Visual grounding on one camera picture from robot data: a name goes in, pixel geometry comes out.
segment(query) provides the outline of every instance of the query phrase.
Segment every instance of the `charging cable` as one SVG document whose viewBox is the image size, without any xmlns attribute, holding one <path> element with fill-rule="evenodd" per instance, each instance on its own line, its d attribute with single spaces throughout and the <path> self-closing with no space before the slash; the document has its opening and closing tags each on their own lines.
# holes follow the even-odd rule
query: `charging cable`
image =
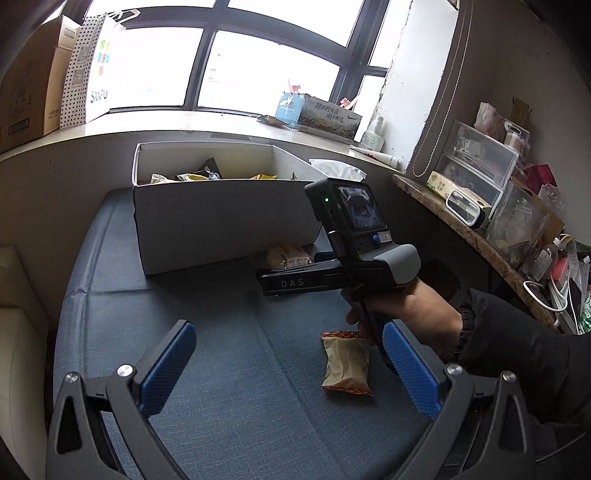
<svg viewBox="0 0 591 480">
<path fill-rule="evenodd" d="M 546 305 L 543 301 L 541 301 L 537 295 L 531 291 L 530 287 L 536 287 L 537 289 L 539 288 L 544 288 L 544 286 L 541 283 L 537 283 L 535 281 L 532 280 L 526 280 L 525 282 L 523 282 L 523 288 L 525 288 L 525 291 L 527 293 L 529 293 L 531 295 L 531 297 L 537 302 L 539 303 L 543 308 L 545 308 L 546 310 L 549 310 L 551 312 L 554 313 L 561 313 L 563 311 L 565 311 L 568 306 L 569 306 L 569 301 L 568 299 L 562 295 L 562 293 L 560 292 L 560 290 L 558 289 L 558 287 L 556 286 L 556 283 L 554 283 L 554 279 L 552 278 L 552 275 L 550 275 L 550 285 L 549 288 L 551 288 L 554 293 L 556 294 L 556 296 L 561 300 L 561 303 L 564 302 L 564 306 L 560 307 L 559 309 L 555 309 L 552 308 L 550 305 Z"/>
</svg>

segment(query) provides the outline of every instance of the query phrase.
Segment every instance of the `metal bolt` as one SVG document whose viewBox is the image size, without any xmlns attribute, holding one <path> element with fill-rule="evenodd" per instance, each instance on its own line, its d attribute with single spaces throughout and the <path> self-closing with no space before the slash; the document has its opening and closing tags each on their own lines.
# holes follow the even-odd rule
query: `metal bolt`
<svg viewBox="0 0 591 480">
<path fill-rule="evenodd" d="M 78 374 L 76 372 L 70 372 L 66 375 L 66 381 L 68 383 L 74 383 L 76 380 L 78 380 Z"/>
<path fill-rule="evenodd" d="M 128 377 L 131 375 L 131 372 L 133 371 L 134 367 L 132 367 L 131 365 L 121 365 L 117 369 L 117 375 L 119 375 L 120 377 Z"/>
<path fill-rule="evenodd" d="M 513 372 L 505 370 L 503 372 L 503 380 L 509 383 L 513 383 L 515 380 L 517 380 L 517 376 Z"/>
<path fill-rule="evenodd" d="M 459 377 L 463 374 L 464 369 L 460 367 L 458 364 L 449 364 L 446 368 L 447 373 L 449 373 L 453 377 Z"/>
</svg>

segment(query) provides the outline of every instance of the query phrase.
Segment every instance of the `snack wrapper with red edge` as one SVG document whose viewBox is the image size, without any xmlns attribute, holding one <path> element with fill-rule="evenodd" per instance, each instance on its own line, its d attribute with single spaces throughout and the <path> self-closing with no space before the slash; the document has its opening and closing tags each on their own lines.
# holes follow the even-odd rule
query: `snack wrapper with red edge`
<svg viewBox="0 0 591 480">
<path fill-rule="evenodd" d="M 366 340 L 358 332 L 324 332 L 320 338 L 329 359 L 322 389 L 373 396 L 368 385 Z"/>
</svg>

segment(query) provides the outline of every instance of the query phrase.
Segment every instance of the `blue gripper pad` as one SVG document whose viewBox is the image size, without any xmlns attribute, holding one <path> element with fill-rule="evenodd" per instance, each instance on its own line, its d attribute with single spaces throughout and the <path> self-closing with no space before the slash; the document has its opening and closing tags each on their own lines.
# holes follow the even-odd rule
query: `blue gripper pad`
<svg viewBox="0 0 591 480">
<path fill-rule="evenodd" d="M 435 420 L 441 411 L 437 380 L 394 322 L 384 326 L 382 340 L 414 406 L 419 412 Z"/>
<path fill-rule="evenodd" d="M 146 418 L 162 411 L 196 345 L 195 327 L 187 322 L 141 384 L 138 409 Z"/>
</svg>

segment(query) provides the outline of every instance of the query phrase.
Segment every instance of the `dark red package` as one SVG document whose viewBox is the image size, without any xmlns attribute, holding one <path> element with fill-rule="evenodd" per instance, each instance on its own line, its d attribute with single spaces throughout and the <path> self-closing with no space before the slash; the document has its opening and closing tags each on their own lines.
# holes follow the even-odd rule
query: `dark red package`
<svg viewBox="0 0 591 480">
<path fill-rule="evenodd" d="M 540 193 L 542 185 L 546 185 L 547 183 L 558 187 L 554 175 L 552 175 L 552 170 L 550 170 L 550 165 L 548 164 L 533 165 L 526 168 L 523 173 L 525 173 L 525 176 L 527 177 L 527 187 L 536 195 Z"/>
</svg>

